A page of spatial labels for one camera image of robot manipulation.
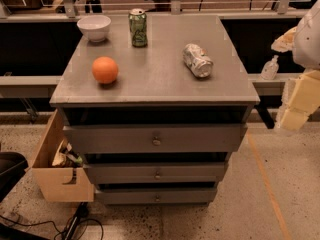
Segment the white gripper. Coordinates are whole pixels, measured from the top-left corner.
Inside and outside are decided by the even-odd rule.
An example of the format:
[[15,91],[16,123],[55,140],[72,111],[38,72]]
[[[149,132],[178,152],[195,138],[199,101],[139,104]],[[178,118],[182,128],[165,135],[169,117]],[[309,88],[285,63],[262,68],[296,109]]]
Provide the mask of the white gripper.
[[282,105],[276,116],[276,127],[286,131],[299,130],[320,107],[320,0],[293,27],[277,38],[271,49],[292,50],[296,64],[308,68],[298,78],[284,85]]

